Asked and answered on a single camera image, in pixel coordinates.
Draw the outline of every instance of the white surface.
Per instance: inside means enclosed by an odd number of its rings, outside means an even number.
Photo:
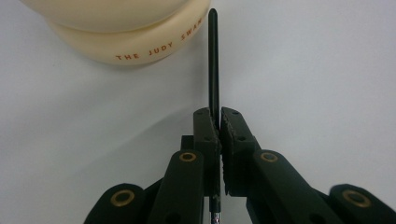
[[[221,104],[327,193],[396,208],[396,2],[215,0]],[[206,25],[182,50],[116,67],[75,53],[15,0],[0,6],[0,223],[82,223],[119,183],[159,179],[206,106]],[[223,197],[223,223],[249,223]]]

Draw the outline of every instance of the round container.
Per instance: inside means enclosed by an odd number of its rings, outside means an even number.
[[[71,29],[48,21],[71,47],[102,63],[151,63],[180,49],[202,25],[210,0],[190,0],[164,21],[121,33],[100,34]]]
[[[21,0],[50,21],[78,30],[131,31],[173,15],[189,0]]]

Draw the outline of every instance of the cream container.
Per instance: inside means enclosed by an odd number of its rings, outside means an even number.
[[[50,21],[99,33],[131,31],[173,15],[189,0],[21,0]]]
[[[80,31],[48,21],[67,44],[102,63],[134,65],[160,60],[180,49],[203,24],[210,0],[190,0],[171,17],[148,27],[120,33]]]

